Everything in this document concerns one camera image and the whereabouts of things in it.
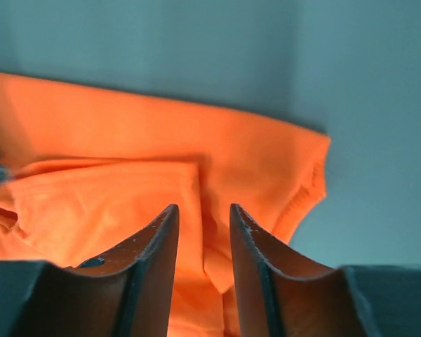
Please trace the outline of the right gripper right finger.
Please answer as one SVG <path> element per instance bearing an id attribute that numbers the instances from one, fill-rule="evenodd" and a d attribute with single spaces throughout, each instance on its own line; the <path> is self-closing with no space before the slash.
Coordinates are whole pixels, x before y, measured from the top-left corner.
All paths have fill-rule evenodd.
<path id="1" fill-rule="evenodd" d="M 421 336 L 421 267 L 331 268 L 230 209 L 243 336 Z"/>

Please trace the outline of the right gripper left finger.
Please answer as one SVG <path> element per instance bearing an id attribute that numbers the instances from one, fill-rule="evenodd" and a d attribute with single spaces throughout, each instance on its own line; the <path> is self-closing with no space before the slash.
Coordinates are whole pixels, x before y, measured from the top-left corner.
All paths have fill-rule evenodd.
<path id="1" fill-rule="evenodd" d="M 165 336 L 179 209 L 79 267 L 0 261 L 0 336 Z"/>

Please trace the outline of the orange t-shirt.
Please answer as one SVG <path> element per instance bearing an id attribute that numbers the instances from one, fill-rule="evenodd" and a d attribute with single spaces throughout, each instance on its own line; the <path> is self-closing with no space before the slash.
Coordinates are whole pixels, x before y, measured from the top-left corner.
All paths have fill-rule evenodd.
<path id="1" fill-rule="evenodd" d="M 169 336 L 239 336 L 229 208 L 289 242 L 330 138 L 223 107 L 0 73 L 0 260 L 62 267 L 180 209 Z"/>

